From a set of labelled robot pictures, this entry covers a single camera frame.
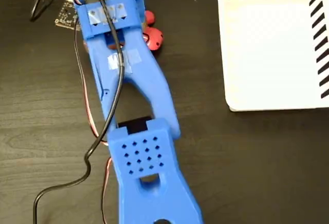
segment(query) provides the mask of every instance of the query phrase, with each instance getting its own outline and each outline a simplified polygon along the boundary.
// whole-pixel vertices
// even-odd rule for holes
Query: table
[[[0,223],[32,223],[43,188],[80,177],[93,141],[82,100],[73,32],[55,27],[61,2],[32,24],[32,0],[0,0]],[[164,34],[156,53],[181,124],[181,170],[206,224],[327,223],[327,110],[232,113],[224,95],[217,0],[147,0]],[[80,43],[90,104],[100,103]],[[119,121],[150,113],[129,85]],[[92,156],[90,178],[40,202],[40,224],[102,223],[100,194],[108,151]],[[108,223],[118,223],[117,182],[106,195]]]

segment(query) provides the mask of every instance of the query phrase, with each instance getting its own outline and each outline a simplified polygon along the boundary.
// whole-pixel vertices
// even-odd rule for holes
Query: dark wooden table
[[[80,177],[83,154],[93,141],[73,32],[53,24],[60,3],[32,24],[32,0],[0,0],[3,224],[32,223],[35,195]],[[231,113],[224,96],[217,0],[147,0],[147,6],[165,36],[157,59],[181,124],[182,138],[176,142],[180,167],[205,223],[328,223],[328,111]],[[91,106],[101,125],[88,55],[82,54]],[[149,112],[140,94],[125,86],[118,120]],[[107,148],[100,147],[85,183],[45,196],[40,224],[102,223],[99,205],[107,157]],[[112,172],[106,196],[109,223],[118,223],[117,206]]]

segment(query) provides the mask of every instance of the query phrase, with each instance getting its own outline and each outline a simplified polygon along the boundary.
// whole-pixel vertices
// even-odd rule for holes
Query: blue plastic part
[[[122,48],[125,60],[125,80],[133,83],[150,102],[155,118],[165,118],[170,125],[174,139],[180,137],[180,127],[167,81],[153,54],[142,36],[142,25],[137,13],[135,0],[110,0],[106,4],[124,7],[126,18],[115,23],[121,29],[125,42]],[[90,24],[88,10],[101,8],[100,3],[76,6],[87,43],[98,94],[102,103],[104,117],[107,117],[118,80],[118,59],[116,50],[107,46],[105,33],[109,26],[99,23]],[[112,119],[110,130],[116,128]]]
[[[142,24],[143,0],[106,1],[122,47],[125,81],[139,89],[151,104],[155,119],[148,130],[128,135],[113,117],[108,133],[109,150],[120,185],[120,224],[202,224],[200,209],[178,167],[173,139],[180,127],[167,81],[146,45]],[[107,117],[119,77],[118,55],[109,49],[113,41],[100,3],[76,6],[96,87]],[[152,182],[141,177],[157,174]]]
[[[119,181],[120,224],[201,224],[201,211],[176,159],[165,119],[147,122],[148,130],[128,135],[126,127],[109,134],[109,149]],[[158,174],[152,182],[142,177]]]

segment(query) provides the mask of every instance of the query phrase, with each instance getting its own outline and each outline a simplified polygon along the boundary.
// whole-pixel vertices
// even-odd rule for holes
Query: circuit board
[[[78,18],[77,11],[74,8],[72,0],[65,0],[63,6],[55,19],[55,25],[74,30],[76,20]]]

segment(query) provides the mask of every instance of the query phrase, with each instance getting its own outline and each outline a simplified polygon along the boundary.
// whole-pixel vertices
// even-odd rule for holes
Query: red part
[[[150,50],[158,50],[163,43],[162,32],[156,28],[146,27],[144,31],[144,39]]]
[[[155,23],[155,15],[151,11],[145,11],[145,20],[147,25],[152,25]]]

